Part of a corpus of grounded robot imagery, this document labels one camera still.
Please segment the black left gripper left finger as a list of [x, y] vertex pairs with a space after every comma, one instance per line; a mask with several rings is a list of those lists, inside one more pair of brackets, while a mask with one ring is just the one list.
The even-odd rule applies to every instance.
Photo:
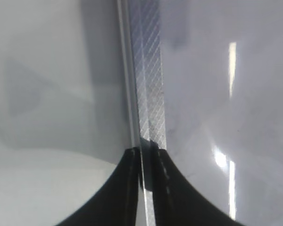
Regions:
[[134, 226], [138, 205], [140, 150], [126, 149], [97, 193], [59, 226]]

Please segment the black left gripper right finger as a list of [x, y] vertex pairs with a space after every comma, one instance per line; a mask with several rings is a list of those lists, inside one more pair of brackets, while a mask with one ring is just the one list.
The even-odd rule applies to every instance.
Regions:
[[238, 226], [182, 175], [165, 149], [150, 142], [152, 194], [158, 226]]

